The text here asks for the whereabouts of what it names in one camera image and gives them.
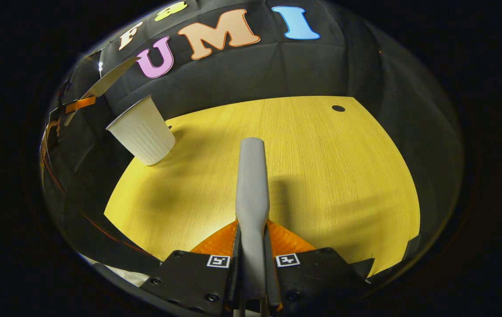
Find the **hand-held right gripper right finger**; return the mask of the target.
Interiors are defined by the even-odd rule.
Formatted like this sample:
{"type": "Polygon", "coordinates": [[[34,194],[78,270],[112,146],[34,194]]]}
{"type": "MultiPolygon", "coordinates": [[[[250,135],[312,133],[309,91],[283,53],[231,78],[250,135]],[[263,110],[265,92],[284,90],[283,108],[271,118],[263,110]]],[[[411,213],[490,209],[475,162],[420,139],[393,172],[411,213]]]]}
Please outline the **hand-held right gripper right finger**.
{"type": "Polygon", "coordinates": [[[347,262],[333,247],[313,247],[297,234],[267,221],[277,310],[330,310],[361,299],[371,287],[374,258],[347,262]]]}

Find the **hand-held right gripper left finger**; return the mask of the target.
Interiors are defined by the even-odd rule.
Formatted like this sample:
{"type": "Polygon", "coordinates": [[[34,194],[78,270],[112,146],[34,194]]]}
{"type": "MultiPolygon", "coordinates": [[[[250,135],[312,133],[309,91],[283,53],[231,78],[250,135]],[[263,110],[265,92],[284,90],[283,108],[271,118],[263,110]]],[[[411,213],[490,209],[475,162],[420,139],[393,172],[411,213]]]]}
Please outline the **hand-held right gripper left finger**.
{"type": "Polygon", "coordinates": [[[232,315],[237,299],[238,253],[238,221],[233,221],[192,251],[173,251],[140,288],[189,312],[232,315]]]}

